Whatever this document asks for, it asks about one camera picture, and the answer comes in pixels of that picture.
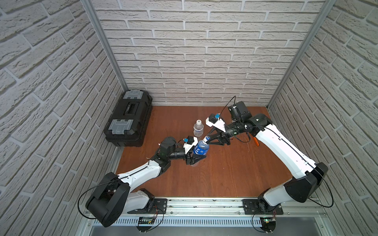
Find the clear bottle blue label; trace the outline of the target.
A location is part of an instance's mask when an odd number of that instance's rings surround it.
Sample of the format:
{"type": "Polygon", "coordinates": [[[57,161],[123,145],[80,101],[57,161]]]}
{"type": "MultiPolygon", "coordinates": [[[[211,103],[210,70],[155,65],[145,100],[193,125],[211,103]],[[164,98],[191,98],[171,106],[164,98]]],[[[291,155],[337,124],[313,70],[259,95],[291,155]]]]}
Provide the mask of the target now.
{"type": "Polygon", "coordinates": [[[206,155],[209,148],[210,148],[210,145],[209,145],[208,142],[209,141],[205,140],[205,138],[203,140],[199,141],[198,144],[194,148],[194,152],[196,154],[206,155]]]}

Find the clear labelled bottle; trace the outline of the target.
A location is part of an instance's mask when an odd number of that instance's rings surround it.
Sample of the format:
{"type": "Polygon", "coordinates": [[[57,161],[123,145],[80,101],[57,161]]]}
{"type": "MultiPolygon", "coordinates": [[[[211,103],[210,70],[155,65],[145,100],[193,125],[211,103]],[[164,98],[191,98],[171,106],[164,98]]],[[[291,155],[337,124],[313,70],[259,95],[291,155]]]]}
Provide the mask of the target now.
{"type": "Polygon", "coordinates": [[[201,120],[197,120],[194,124],[194,136],[201,139],[204,133],[204,124],[201,120]]]}

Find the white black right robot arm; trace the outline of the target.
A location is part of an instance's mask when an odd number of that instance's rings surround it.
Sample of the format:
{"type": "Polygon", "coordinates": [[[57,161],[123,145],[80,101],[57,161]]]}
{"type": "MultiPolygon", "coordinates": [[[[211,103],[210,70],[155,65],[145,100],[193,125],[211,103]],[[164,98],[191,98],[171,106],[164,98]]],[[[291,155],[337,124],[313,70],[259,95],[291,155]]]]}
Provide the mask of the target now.
{"type": "Polygon", "coordinates": [[[206,125],[217,132],[210,136],[212,140],[217,140],[217,145],[229,144],[232,137],[242,133],[252,135],[264,143],[291,172],[290,180],[259,196],[260,205],[265,210],[287,201],[306,202],[328,171],[324,163],[316,163],[295,147],[264,114],[231,124],[226,124],[220,115],[211,114],[206,119],[206,125]]]}

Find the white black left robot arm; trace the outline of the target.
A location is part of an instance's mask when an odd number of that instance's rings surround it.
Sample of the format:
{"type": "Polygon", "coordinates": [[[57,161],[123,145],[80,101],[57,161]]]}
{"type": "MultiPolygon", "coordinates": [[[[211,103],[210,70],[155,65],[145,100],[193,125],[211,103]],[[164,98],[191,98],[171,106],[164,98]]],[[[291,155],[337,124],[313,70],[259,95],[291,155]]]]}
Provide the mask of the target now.
{"type": "Polygon", "coordinates": [[[188,165],[203,160],[209,150],[207,141],[207,137],[198,140],[189,136],[180,144],[173,137],[166,137],[147,163],[123,174],[106,174],[100,184],[94,187],[85,204],[86,209],[103,227],[115,223],[124,211],[150,213],[155,209],[154,196],[145,189],[137,192],[133,190],[165,173],[171,166],[171,160],[183,159],[188,165]]]}

